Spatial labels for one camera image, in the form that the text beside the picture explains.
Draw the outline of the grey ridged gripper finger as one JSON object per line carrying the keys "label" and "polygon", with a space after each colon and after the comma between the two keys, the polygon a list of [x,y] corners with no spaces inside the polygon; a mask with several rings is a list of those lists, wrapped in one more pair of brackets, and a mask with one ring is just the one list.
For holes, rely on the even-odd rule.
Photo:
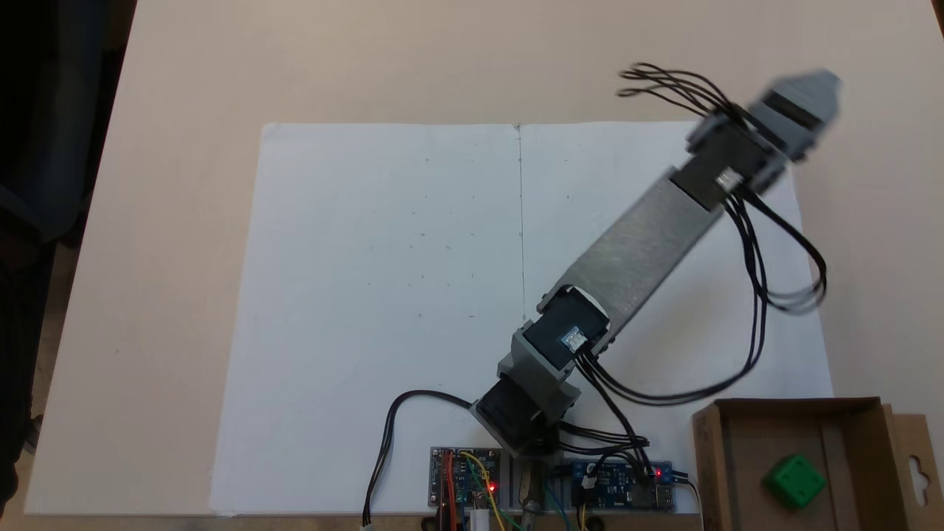
{"label": "grey ridged gripper finger", "polygon": [[831,71],[806,72],[783,80],[783,97],[820,123],[830,123],[839,115],[840,91],[841,80]]}

